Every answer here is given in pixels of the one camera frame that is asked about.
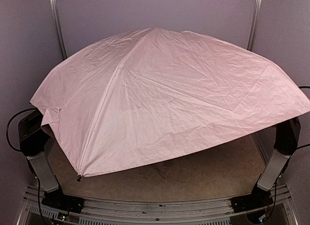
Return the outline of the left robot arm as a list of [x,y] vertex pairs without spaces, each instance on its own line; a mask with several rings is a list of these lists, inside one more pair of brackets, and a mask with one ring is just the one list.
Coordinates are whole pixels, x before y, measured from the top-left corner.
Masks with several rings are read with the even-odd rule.
[[18,136],[20,150],[45,191],[46,205],[48,202],[60,201],[64,194],[47,160],[45,146],[51,137],[41,128],[42,119],[43,115],[34,109],[18,123]]

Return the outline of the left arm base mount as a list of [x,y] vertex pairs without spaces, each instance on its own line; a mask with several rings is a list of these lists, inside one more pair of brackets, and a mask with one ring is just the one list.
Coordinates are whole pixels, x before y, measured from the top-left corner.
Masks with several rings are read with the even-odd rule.
[[54,209],[81,214],[85,200],[81,197],[62,195],[60,197],[43,197],[42,204]]

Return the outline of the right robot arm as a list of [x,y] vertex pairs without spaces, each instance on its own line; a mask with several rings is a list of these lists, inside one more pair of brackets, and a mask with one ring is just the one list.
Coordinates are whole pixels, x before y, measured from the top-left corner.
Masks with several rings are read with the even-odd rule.
[[251,195],[265,200],[270,197],[270,190],[288,165],[291,156],[298,146],[301,124],[298,117],[286,120],[276,125],[276,136],[273,153],[263,173],[255,183]]

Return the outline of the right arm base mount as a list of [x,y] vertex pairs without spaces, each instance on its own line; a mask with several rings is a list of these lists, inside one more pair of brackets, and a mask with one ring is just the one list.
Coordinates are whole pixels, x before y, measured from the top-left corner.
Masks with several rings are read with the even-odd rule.
[[267,197],[260,197],[252,194],[233,197],[231,199],[231,204],[234,213],[245,212],[248,210],[254,210],[269,206],[273,204],[273,199],[271,195]]

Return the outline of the pink folding umbrella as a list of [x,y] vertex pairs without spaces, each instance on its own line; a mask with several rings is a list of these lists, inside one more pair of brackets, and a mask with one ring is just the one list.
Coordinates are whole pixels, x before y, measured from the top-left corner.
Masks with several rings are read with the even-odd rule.
[[73,54],[30,103],[82,177],[189,155],[310,110],[274,62],[214,37],[158,28]]

